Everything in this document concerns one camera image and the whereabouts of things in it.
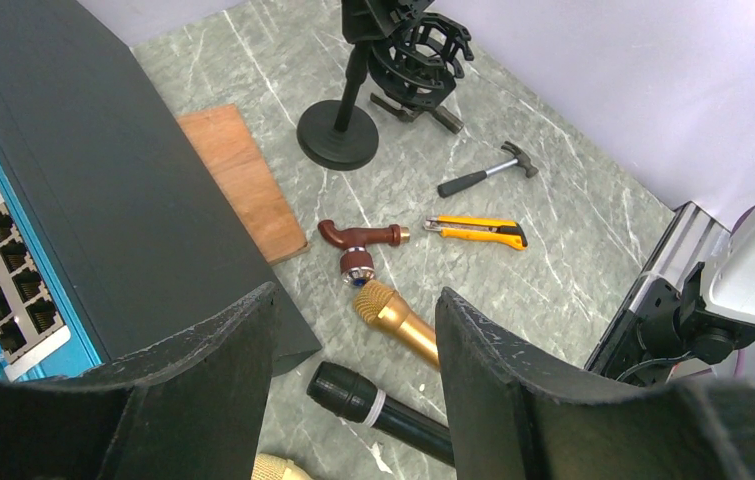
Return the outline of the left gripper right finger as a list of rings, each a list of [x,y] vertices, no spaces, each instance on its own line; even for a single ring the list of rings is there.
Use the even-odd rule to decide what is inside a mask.
[[[631,386],[548,354],[451,288],[435,323],[461,479],[755,479],[755,379]]]

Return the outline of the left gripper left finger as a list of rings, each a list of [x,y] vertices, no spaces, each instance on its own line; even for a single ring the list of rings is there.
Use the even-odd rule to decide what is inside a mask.
[[[77,377],[0,381],[0,479],[249,478],[278,327],[267,282]]]

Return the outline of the light gold microphone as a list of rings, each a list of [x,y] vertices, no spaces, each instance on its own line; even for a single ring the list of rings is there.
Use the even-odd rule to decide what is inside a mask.
[[[270,454],[257,454],[251,474],[252,480],[312,480],[313,477],[293,460]]]

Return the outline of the black microphone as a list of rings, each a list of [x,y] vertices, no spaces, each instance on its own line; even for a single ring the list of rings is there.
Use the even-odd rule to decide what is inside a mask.
[[[379,430],[446,465],[455,465],[446,425],[389,396],[356,371],[323,361],[306,394],[339,418]]]

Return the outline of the dark gold microphone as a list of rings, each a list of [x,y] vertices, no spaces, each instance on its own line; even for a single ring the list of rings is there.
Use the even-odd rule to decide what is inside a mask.
[[[435,328],[397,290],[370,280],[354,298],[353,308],[369,327],[394,338],[436,371],[440,370]]]

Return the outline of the black round-base stand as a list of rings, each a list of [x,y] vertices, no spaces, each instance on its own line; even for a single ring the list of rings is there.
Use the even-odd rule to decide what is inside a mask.
[[[299,146],[314,163],[351,171],[375,157],[377,126],[356,104],[366,79],[381,91],[371,101],[397,119],[412,122],[427,113],[454,134],[463,129],[443,102],[464,77],[464,63],[474,59],[472,36],[429,6],[427,1],[342,2],[342,33],[353,47],[343,95],[311,105],[297,124]]]

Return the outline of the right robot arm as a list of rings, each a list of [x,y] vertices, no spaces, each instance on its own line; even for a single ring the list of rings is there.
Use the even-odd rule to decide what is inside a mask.
[[[671,313],[642,323],[637,337],[654,358],[708,365],[755,341],[755,207],[727,244],[693,267]]]

